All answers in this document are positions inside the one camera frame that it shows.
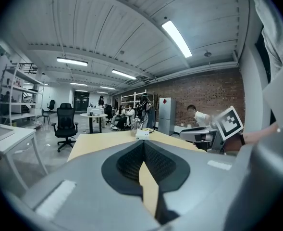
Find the table leg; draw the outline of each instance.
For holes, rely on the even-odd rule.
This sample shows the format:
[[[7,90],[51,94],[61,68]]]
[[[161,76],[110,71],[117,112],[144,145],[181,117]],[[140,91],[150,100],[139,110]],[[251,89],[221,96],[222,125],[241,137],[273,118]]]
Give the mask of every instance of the table leg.
[[[5,160],[7,161],[9,167],[12,169],[14,175],[16,176],[17,180],[20,182],[20,184],[22,185],[22,187],[25,190],[28,190],[28,187],[26,185],[26,183],[24,182],[24,180],[22,179],[20,173],[17,171],[17,168],[15,167],[15,164],[13,162],[12,157],[9,154],[5,154],[4,156]]]
[[[92,117],[89,117],[89,129],[90,129],[90,133],[93,133],[93,126],[92,126]]]
[[[99,118],[99,133],[102,133],[102,118]]]
[[[35,151],[37,160],[38,160],[38,162],[39,162],[41,168],[43,169],[44,173],[45,173],[46,175],[48,175],[47,169],[45,168],[45,165],[43,164],[42,159],[41,159],[41,157],[40,157],[39,151],[37,150],[36,134],[34,134],[33,138],[31,139],[31,142],[32,142],[32,145],[33,145],[33,147],[34,147],[34,151]]]

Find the white refrigerator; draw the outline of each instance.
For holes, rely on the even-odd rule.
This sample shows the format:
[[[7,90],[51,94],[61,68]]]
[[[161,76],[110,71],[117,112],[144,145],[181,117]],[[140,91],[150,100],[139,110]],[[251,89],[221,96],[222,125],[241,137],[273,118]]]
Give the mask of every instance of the white refrigerator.
[[[172,135],[175,124],[175,99],[160,98],[159,132]]]

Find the wooden table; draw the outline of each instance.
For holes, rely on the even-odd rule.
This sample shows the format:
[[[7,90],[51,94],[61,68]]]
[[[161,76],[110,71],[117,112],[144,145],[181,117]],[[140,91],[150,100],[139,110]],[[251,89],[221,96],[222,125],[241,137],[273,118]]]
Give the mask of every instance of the wooden table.
[[[79,135],[71,151],[68,161],[87,153],[96,152],[115,145],[136,141],[136,138],[131,136],[130,132],[131,131],[111,132],[103,134],[81,134]],[[150,140],[159,141],[183,149],[205,153],[205,151],[198,149],[192,143],[188,143],[181,139],[168,136],[158,131],[150,134]],[[150,174],[145,163],[143,163],[140,168],[139,181],[140,185],[143,186],[144,205],[154,216],[158,199],[158,185]]]
[[[106,114],[101,114],[101,115],[87,115],[87,113],[82,113],[80,114],[83,117],[89,117],[89,130],[90,133],[93,133],[93,118],[99,118],[99,133],[102,133],[102,117],[106,117]]]
[[[13,162],[12,155],[15,153],[18,145],[31,140],[37,160],[43,170],[43,172],[47,175],[48,172],[42,162],[39,151],[37,150],[37,140],[36,140],[36,130],[35,129],[27,129],[27,128],[17,128],[11,127],[7,125],[0,125],[0,127],[13,129],[14,134],[0,141],[0,156],[3,156],[8,163],[9,167],[13,171],[14,175],[17,177],[18,181],[22,185],[22,187],[27,190],[28,187],[26,183],[23,181],[21,175],[17,171],[17,168]]]

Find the chair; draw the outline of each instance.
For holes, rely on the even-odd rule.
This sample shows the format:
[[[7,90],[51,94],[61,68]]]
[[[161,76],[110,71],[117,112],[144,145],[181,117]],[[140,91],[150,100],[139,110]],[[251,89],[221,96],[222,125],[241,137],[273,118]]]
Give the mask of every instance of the chair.
[[[106,118],[108,119],[108,121],[106,121],[106,125],[107,125],[107,123],[110,123],[110,122],[111,122],[111,119],[113,118],[113,115],[112,115],[112,106],[109,105],[109,104],[107,104],[104,112],[105,112],[105,114],[107,115]]]
[[[45,118],[46,117],[47,117],[47,122],[50,123],[49,113],[47,111],[45,111],[44,109],[42,109],[42,116],[44,118],[44,123],[45,123]]]
[[[52,111],[55,108],[55,100],[51,100],[49,104],[47,104],[47,108],[49,111]]]
[[[71,107],[69,103],[62,103],[60,107],[57,109],[57,116],[58,116],[58,126],[57,130],[55,128],[56,123],[52,123],[51,125],[54,127],[55,136],[57,138],[65,138],[65,141],[59,141],[57,144],[63,143],[59,148],[64,147],[65,145],[70,145],[72,148],[71,143],[75,143],[76,141],[72,141],[69,137],[72,137],[78,133],[78,122],[74,122],[74,114],[75,110]]]

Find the fluorescent light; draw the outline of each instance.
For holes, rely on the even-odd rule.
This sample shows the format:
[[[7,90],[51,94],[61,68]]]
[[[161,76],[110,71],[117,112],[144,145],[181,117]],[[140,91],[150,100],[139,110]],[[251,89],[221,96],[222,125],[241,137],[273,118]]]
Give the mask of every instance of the fluorescent light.
[[[130,79],[136,79],[134,76],[127,75],[127,74],[119,72],[117,70],[112,70],[112,73],[117,74],[117,75],[122,75],[122,76],[125,76],[125,77],[130,78]]]
[[[70,83],[71,85],[77,85],[77,86],[84,86],[84,87],[87,87],[88,85],[86,84],[79,84],[79,83]]]
[[[184,38],[180,34],[179,30],[175,27],[172,21],[167,21],[162,25],[162,28],[166,30],[166,32],[170,35],[170,37],[174,40],[177,46],[180,48],[181,52],[185,57],[192,56],[189,47],[187,46]]]
[[[57,62],[65,63],[65,64],[76,64],[76,65],[81,65],[81,66],[85,66],[85,67],[88,66],[87,62],[72,60],[72,59],[66,59],[66,58],[61,58],[61,57],[57,57]]]
[[[111,88],[111,87],[101,87],[101,88],[110,89],[110,90],[116,90],[116,88]]]

